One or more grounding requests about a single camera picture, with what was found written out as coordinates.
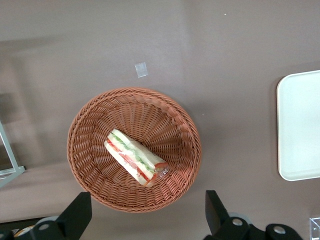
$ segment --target sandwich half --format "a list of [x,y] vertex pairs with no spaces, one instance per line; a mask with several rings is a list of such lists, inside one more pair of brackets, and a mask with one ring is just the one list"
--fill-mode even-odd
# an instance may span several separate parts
[[158,177],[168,172],[166,161],[117,129],[110,132],[104,146],[145,187],[151,187]]

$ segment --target tape piece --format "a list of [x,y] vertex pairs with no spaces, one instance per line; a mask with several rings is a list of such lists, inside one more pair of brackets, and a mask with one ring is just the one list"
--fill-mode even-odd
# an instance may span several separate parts
[[138,74],[138,78],[142,78],[148,75],[148,70],[145,62],[135,64],[135,70]]

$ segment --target gray metal frame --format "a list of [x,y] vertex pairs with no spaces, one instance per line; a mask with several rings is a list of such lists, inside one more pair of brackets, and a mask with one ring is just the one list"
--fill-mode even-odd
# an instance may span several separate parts
[[5,150],[9,156],[10,162],[12,164],[12,168],[0,170],[0,188],[18,177],[25,171],[24,166],[18,166],[17,160],[12,152],[10,143],[8,141],[7,135],[5,133],[4,127],[0,121],[0,137],[2,139]]

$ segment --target black bracket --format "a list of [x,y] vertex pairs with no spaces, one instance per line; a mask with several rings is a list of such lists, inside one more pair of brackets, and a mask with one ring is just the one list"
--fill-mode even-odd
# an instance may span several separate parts
[[205,217],[212,235],[204,240],[302,240],[287,225],[269,224],[262,231],[240,217],[230,217],[214,190],[206,191]]

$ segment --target tomato slice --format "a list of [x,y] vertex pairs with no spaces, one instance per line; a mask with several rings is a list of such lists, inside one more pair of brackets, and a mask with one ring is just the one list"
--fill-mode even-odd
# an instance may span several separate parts
[[159,162],[159,163],[157,163],[156,165],[154,165],[154,167],[155,167],[156,169],[164,169],[164,168],[168,167],[168,163],[166,163],[166,162]]

